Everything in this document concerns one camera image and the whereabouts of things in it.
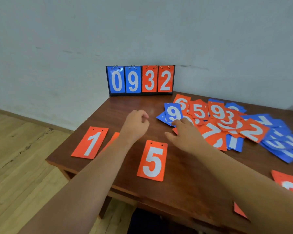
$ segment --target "person's left hand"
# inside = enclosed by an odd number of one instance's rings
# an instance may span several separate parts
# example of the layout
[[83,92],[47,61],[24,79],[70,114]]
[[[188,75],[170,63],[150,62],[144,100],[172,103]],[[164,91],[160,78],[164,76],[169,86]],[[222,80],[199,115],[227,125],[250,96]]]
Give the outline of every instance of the person's left hand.
[[144,110],[133,110],[128,114],[119,137],[123,138],[130,145],[140,139],[149,128],[149,115]]

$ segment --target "hand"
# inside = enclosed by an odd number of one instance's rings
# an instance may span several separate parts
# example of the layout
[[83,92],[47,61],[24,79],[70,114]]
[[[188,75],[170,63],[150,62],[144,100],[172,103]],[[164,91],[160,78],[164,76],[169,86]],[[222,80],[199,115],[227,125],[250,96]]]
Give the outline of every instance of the hand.
[[175,120],[172,125],[177,127],[178,135],[174,136],[169,132],[165,132],[165,135],[179,149],[187,153],[196,154],[202,147],[209,146],[197,127],[189,122],[187,118]]
[[119,137],[123,138],[127,143],[133,145],[140,139],[149,128],[149,115],[144,110],[133,110],[128,114],[124,122]]

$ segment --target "person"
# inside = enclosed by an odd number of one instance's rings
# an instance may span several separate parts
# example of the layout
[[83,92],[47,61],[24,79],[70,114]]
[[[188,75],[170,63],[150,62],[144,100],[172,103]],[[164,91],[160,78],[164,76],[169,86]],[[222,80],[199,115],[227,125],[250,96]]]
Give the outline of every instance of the person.
[[[119,137],[47,202],[19,233],[89,233],[128,150],[148,130],[148,118],[144,110],[129,113]],[[293,233],[291,191],[209,145],[187,119],[172,124],[177,126],[178,136],[165,132],[167,139],[207,167],[232,194],[256,233]]]

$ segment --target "table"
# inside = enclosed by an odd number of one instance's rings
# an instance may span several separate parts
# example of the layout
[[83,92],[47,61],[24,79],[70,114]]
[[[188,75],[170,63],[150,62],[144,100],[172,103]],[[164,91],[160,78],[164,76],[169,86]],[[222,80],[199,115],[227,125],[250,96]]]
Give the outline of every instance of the table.
[[[176,93],[108,98],[46,161],[57,166],[66,178],[73,178],[91,162],[89,159],[70,156],[89,126],[109,128],[102,149],[114,132],[120,131],[126,116],[132,110],[144,109],[150,116],[150,127],[129,150],[108,196],[208,233],[251,233],[252,224],[233,212],[233,198],[223,186],[195,157],[179,150],[166,139],[164,132],[171,132],[172,128],[156,119],[156,116],[164,111],[164,103],[174,100]],[[180,94],[191,96],[192,100],[200,98],[208,101],[208,97]],[[247,114],[269,113],[273,118],[280,118],[293,131],[293,111],[237,103],[245,107]],[[168,143],[163,182],[137,177],[146,140]],[[271,179],[272,169],[293,175],[293,163],[286,164],[259,144],[247,139],[242,153],[234,150],[225,153]],[[109,200],[107,197],[101,215]]]

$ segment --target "floor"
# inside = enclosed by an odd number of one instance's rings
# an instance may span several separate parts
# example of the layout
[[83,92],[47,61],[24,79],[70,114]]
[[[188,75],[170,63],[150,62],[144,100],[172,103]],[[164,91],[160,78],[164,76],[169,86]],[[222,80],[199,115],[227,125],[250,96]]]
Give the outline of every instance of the floor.
[[[69,135],[0,114],[0,234],[17,233],[67,183],[45,158]],[[90,233],[127,233],[134,209],[113,199]]]

